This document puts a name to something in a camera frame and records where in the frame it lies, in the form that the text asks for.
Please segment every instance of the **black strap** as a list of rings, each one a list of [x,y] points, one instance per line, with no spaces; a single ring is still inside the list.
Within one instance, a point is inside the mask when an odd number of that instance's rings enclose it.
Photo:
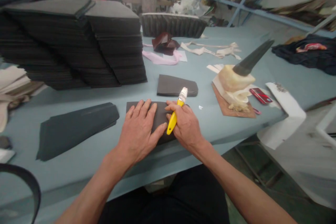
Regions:
[[[33,215],[33,219],[31,220],[31,223],[33,224],[35,222],[37,213],[40,208],[40,203],[41,203],[41,190],[40,190],[39,183],[37,182],[37,179],[34,177],[34,175],[30,171],[20,166],[13,165],[13,164],[0,163],[0,173],[1,172],[11,173],[11,174],[14,174],[20,177],[29,186],[29,188],[33,192],[34,215]]]

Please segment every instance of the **cream fabric stack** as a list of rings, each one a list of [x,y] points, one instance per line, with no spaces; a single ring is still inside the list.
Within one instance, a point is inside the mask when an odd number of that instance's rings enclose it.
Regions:
[[[4,131],[8,120],[8,110],[28,102],[47,86],[43,82],[31,81],[26,71],[16,66],[0,70],[0,133]]]

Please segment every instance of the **yellow marker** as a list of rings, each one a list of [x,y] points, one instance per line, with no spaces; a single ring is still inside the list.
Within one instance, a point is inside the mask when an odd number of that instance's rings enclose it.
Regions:
[[[178,96],[177,105],[180,105],[182,107],[183,104],[186,102],[185,100],[187,98],[187,95],[188,95],[188,89],[185,87],[182,89],[180,95]],[[176,122],[177,122],[177,117],[174,111],[169,120],[169,124],[167,128],[167,135],[170,135],[171,132],[173,132]]]

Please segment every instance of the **hand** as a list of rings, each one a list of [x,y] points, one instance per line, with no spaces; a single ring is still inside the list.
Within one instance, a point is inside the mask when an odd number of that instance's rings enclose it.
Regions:
[[[145,103],[141,100],[136,107],[132,106],[129,109],[122,126],[119,143],[115,148],[118,150],[116,153],[121,154],[131,166],[144,159],[154,149],[167,128],[165,122],[151,134],[158,105],[154,103],[148,110],[150,104],[150,99]]]
[[[184,148],[195,155],[204,143],[208,143],[201,134],[197,117],[187,105],[181,107],[175,101],[167,101],[167,105],[165,109],[175,111],[177,117],[177,124],[173,130],[174,135]]]

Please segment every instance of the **shelf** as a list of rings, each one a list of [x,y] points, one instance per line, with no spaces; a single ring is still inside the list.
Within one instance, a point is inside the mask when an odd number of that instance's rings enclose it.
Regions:
[[[240,8],[241,10],[244,10],[244,11],[250,12],[252,14],[256,14],[258,16],[262,16],[262,17],[265,17],[265,18],[268,18],[268,19],[271,19],[271,20],[274,20],[274,21],[277,21],[277,22],[280,22],[280,23],[284,23],[286,25],[298,28],[300,30],[304,30],[306,32],[310,32],[312,29],[314,29],[313,26],[310,26],[308,24],[300,23],[299,21],[296,21],[296,20],[291,19],[289,17],[283,17],[283,16],[280,16],[280,15],[272,14],[272,13],[269,13],[269,12],[266,12],[266,11],[260,10],[260,9],[250,9],[250,8],[247,8],[246,6],[240,5],[239,3],[236,3],[236,2],[231,2],[231,1],[228,1],[228,0],[214,0],[214,1],[217,1],[217,2],[222,3],[222,4],[226,4],[226,5],[231,5],[231,6],[236,7],[236,8]],[[331,31],[327,31],[327,30],[319,30],[319,31],[316,32],[316,34],[318,34],[319,36],[324,36],[324,37],[329,37],[329,38],[336,37],[336,31],[331,32]]]

